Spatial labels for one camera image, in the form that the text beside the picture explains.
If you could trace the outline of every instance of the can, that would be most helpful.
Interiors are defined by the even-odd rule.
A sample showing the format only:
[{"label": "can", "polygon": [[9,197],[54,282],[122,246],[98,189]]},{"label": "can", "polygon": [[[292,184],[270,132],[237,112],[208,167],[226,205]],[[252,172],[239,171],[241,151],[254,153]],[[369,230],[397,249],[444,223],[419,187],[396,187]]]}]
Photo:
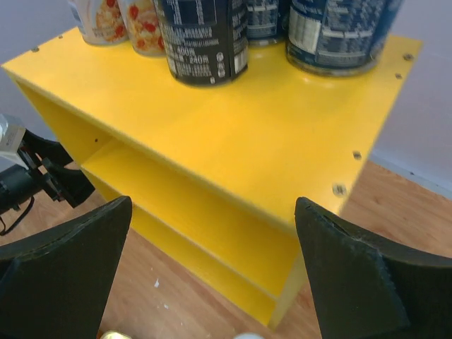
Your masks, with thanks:
[{"label": "can", "polygon": [[147,57],[165,55],[152,0],[118,0],[133,49]]},{"label": "can", "polygon": [[291,0],[247,0],[250,46],[267,46],[285,40]]},{"label": "can", "polygon": [[154,0],[171,74],[189,85],[218,85],[248,66],[243,0]]},{"label": "can", "polygon": [[69,0],[69,7],[88,44],[117,44],[128,39],[117,0]]},{"label": "can", "polygon": [[289,62],[327,76],[353,76],[372,69],[402,2],[293,0]]}]

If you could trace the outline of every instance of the yellow object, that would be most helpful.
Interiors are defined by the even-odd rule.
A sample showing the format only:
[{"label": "yellow object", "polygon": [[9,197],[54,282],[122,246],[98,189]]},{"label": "yellow object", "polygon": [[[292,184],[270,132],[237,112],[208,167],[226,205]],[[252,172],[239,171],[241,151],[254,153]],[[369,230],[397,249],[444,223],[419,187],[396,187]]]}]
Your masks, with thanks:
[{"label": "yellow object", "polygon": [[235,82],[192,88],[71,30],[4,68],[96,188],[132,197],[135,230],[275,327],[307,281],[296,198],[340,212],[420,47],[391,37],[375,70],[338,79],[278,44]]}]

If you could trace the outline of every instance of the black can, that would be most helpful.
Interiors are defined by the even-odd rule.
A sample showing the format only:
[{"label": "black can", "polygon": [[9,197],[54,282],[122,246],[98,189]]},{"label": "black can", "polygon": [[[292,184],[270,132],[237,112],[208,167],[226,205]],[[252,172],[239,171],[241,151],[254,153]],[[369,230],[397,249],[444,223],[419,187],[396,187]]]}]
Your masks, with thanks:
[{"label": "black can", "polygon": [[403,0],[292,0],[287,58],[301,69],[352,76],[374,67]]},{"label": "black can", "polygon": [[287,37],[290,3],[291,0],[247,0],[251,46],[275,44]]},{"label": "black can", "polygon": [[172,75],[189,85],[218,85],[248,66],[243,0],[154,0]]}]

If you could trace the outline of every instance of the wall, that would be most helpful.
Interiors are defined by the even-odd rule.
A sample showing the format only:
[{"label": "wall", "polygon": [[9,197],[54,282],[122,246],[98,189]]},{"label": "wall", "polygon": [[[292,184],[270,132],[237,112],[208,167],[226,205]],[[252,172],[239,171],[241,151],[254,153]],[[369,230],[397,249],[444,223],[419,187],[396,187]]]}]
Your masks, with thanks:
[{"label": "wall", "polygon": [[[373,159],[430,189],[452,191],[451,0],[405,0],[393,32],[425,41],[424,51],[394,107]],[[65,0],[2,0],[0,62],[74,26]],[[22,118],[46,138],[50,130],[0,71],[0,112]],[[7,166],[0,160],[0,170]]]},{"label": "wall", "polygon": [[374,149],[375,161],[447,196],[452,196],[451,14],[451,0],[405,0],[393,33],[424,40],[424,50]]}]

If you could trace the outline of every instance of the food picture on label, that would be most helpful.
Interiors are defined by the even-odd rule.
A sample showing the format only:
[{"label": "food picture on label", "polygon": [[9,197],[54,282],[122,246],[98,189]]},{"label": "food picture on label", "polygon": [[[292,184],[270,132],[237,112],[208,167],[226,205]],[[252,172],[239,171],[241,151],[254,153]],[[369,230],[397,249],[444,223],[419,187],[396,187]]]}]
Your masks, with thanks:
[{"label": "food picture on label", "polygon": [[102,0],[96,11],[96,28],[95,34],[108,42],[126,37],[127,31],[117,0]]},{"label": "food picture on label", "polygon": [[133,48],[142,54],[163,54],[162,33],[151,0],[119,0]]}]

